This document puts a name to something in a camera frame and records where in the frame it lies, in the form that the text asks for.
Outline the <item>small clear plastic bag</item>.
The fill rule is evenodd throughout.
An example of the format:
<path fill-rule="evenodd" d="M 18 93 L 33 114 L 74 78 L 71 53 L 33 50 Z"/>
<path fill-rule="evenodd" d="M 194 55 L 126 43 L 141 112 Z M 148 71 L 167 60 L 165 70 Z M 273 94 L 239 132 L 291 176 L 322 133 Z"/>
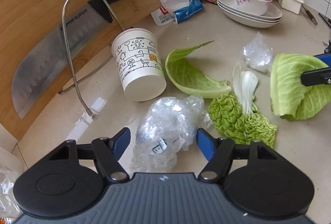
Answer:
<path fill-rule="evenodd" d="M 271 73 L 273 49 L 265 42 L 264 37 L 257 32 L 254 39 L 244 45 L 242 54 L 247 66 L 261 73 Z"/>

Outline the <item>blue white salt bag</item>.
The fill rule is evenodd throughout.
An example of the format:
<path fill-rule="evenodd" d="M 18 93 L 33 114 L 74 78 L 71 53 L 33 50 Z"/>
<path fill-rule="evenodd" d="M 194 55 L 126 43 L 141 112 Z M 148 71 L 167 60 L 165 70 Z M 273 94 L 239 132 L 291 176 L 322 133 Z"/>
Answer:
<path fill-rule="evenodd" d="M 204 9 L 200 0 L 160 0 L 161 7 L 151 13 L 157 26 L 181 23 Z"/>

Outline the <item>stacked white plates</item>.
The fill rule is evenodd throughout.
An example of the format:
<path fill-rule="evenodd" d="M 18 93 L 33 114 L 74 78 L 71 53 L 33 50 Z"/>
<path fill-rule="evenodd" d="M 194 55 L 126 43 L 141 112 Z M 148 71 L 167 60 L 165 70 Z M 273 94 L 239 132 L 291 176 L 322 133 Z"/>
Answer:
<path fill-rule="evenodd" d="M 275 26 L 283 16 L 272 0 L 217 0 L 217 5 L 231 20 L 260 29 Z"/>

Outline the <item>crumpled clear plastic bag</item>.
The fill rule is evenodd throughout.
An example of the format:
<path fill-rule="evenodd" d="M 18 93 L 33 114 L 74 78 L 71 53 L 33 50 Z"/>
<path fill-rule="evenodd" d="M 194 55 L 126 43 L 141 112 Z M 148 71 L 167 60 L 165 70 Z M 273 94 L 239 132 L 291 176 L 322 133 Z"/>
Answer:
<path fill-rule="evenodd" d="M 199 128 L 212 125 L 202 97 L 163 97 L 154 102 L 136 132 L 131 170 L 138 173 L 169 173 L 177 153 L 187 151 Z"/>

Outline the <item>steel kitchen knife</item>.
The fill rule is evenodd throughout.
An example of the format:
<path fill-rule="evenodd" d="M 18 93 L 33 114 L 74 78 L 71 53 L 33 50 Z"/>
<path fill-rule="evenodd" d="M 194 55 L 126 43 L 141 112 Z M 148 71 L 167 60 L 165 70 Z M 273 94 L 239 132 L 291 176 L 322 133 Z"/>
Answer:
<path fill-rule="evenodd" d="M 66 49 L 75 57 L 99 32 L 112 23 L 107 5 L 119 0 L 89 0 L 66 19 L 68 43 L 56 26 L 28 53 L 12 81 L 13 106 L 23 118 L 48 86 L 68 65 Z"/>

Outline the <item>large cabbage leaf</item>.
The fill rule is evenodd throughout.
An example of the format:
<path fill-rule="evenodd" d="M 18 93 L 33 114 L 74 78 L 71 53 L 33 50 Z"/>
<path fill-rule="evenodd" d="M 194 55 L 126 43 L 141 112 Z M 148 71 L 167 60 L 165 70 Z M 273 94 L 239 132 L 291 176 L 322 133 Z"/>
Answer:
<path fill-rule="evenodd" d="M 270 74 L 272 112 L 288 121 L 314 117 L 330 103 L 330 86 L 305 86 L 301 75 L 305 71 L 327 68 L 328 65 L 304 54 L 280 53 L 273 59 Z"/>

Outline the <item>curved cabbage leaf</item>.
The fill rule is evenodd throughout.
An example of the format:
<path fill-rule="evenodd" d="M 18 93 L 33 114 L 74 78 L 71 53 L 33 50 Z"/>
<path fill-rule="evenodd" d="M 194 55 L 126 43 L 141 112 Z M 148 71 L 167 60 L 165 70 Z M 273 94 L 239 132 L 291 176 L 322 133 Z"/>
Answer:
<path fill-rule="evenodd" d="M 218 98 L 222 94 L 231 92 L 229 81 L 211 79 L 186 59 L 189 54 L 211 42 L 204 42 L 190 48 L 175 49 L 168 54 L 164 64 L 165 71 L 173 85 L 180 91 L 205 99 Z"/>

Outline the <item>printed white paper cup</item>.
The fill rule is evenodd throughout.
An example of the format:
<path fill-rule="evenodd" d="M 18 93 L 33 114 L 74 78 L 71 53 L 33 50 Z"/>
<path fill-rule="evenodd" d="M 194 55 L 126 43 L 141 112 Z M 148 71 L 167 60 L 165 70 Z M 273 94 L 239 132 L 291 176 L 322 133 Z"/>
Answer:
<path fill-rule="evenodd" d="M 120 33 L 112 44 L 124 94 L 131 101 L 148 101 L 166 89 L 158 42 L 154 34 L 143 28 Z"/>

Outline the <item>wrinkled green cabbage leaf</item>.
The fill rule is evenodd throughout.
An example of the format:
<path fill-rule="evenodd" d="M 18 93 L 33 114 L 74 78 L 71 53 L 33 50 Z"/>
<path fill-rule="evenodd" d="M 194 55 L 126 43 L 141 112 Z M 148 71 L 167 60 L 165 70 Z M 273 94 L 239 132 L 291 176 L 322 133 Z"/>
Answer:
<path fill-rule="evenodd" d="M 213 99 L 207 111 L 218 133 L 236 144 L 259 140 L 273 148 L 278 127 L 254 103 L 258 81 L 253 72 L 235 67 L 233 91 Z"/>

